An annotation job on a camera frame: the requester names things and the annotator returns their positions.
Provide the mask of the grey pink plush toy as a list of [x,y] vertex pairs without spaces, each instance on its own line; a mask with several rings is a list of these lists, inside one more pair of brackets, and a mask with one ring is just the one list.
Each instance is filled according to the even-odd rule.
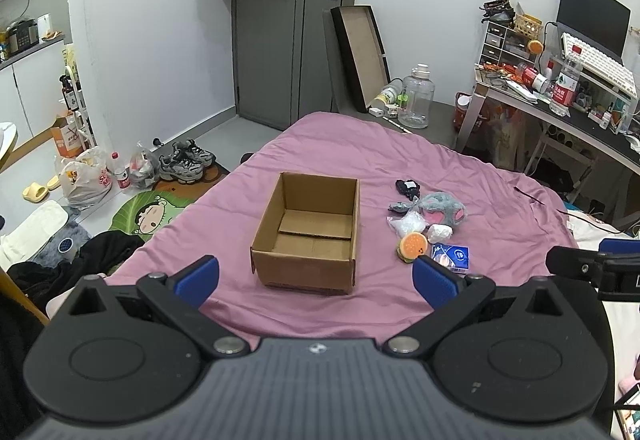
[[418,209],[426,223],[443,224],[455,228],[466,217],[466,208],[455,197],[446,192],[435,192],[418,201]]

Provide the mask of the white keyboard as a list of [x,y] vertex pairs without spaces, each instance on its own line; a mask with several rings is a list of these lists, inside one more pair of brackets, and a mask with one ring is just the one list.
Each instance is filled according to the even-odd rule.
[[562,33],[560,41],[564,56],[574,56],[574,48],[579,48],[584,70],[589,70],[591,74],[595,74],[631,98],[637,97],[634,74],[623,64],[569,33]]

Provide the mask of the white desk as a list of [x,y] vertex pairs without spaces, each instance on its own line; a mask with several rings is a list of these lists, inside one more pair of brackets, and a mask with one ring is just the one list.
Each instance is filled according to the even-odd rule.
[[576,111],[572,111],[570,116],[559,117],[549,110],[548,104],[539,96],[531,92],[522,96],[510,88],[496,70],[490,70],[480,64],[476,64],[474,68],[474,87],[470,105],[466,109],[454,144],[458,152],[464,150],[487,99],[509,105],[546,125],[555,126],[577,140],[589,144],[638,176],[639,154],[631,148],[630,142],[623,134],[612,134],[611,131],[600,129],[593,120]]

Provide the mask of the burger plush toy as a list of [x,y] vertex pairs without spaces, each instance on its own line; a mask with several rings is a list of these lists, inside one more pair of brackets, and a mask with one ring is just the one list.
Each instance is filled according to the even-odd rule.
[[427,254],[429,247],[430,244],[428,244],[424,234],[411,232],[400,239],[396,252],[402,261],[405,261],[406,264],[411,264],[416,258]]

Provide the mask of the white plastic shopping bag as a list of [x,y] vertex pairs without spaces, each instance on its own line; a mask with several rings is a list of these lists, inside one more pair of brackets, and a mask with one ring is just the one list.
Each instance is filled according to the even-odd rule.
[[95,146],[74,158],[60,158],[58,180],[71,208],[85,210],[98,204],[113,186],[107,152]]

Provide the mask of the clear bag of white beads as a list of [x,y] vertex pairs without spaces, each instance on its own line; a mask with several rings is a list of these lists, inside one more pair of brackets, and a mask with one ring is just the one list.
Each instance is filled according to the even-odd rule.
[[410,212],[398,218],[388,217],[387,223],[398,238],[404,238],[411,233],[422,233],[427,227],[427,223],[420,212],[415,212],[414,210],[410,210]]

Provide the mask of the white round soft object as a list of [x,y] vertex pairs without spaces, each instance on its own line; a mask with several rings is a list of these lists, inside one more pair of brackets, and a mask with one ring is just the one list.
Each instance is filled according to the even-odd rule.
[[442,223],[431,224],[426,230],[426,238],[431,244],[446,244],[454,234],[451,226]]

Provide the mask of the white kitchen cabinet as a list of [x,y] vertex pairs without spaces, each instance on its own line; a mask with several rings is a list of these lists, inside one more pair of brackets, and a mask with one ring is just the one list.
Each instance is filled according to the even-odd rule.
[[1,63],[1,121],[17,130],[16,147],[49,130],[63,111],[63,36]]

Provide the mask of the blue Vinda tissue pack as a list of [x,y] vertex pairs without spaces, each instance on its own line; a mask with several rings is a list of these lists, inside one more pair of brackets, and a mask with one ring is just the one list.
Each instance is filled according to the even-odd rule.
[[431,258],[451,272],[461,274],[470,272],[469,249],[465,246],[433,244]]

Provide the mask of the small bottle red label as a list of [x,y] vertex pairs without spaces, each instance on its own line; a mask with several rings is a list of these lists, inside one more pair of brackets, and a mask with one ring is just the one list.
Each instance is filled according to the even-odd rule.
[[129,177],[129,170],[126,162],[120,156],[119,152],[114,151],[111,154],[112,169],[118,186],[124,190],[130,187],[131,181]]

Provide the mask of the black stitched felt toy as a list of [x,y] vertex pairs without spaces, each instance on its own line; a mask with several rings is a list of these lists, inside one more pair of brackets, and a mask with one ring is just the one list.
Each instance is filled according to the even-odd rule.
[[420,197],[421,187],[414,180],[397,180],[395,182],[397,192],[408,200],[417,200]]

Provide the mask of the green cartoon floor mat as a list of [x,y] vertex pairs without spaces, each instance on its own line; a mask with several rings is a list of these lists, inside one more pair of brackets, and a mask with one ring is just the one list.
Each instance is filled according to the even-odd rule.
[[142,192],[119,208],[112,219],[110,230],[137,235],[147,242],[192,203],[193,200],[168,192]]

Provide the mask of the small orange cardboard box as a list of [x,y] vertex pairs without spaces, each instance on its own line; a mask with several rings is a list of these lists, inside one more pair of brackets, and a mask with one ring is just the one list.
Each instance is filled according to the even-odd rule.
[[85,151],[85,141],[80,135],[72,112],[58,116],[50,130],[59,156],[75,158]]

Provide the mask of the brown cardboard box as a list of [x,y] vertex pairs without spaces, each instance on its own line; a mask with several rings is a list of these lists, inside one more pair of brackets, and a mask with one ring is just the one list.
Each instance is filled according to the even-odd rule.
[[356,284],[360,183],[282,172],[252,246],[262,285],[346,295]]

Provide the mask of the small grey blue fabric piece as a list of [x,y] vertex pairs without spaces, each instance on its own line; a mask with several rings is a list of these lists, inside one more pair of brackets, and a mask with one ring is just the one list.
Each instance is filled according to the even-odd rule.
[[398,202],[395,204],[390,204],[388,210],[398,215],[405,215],[409,210],[413,208],[412,203],[408,202]]

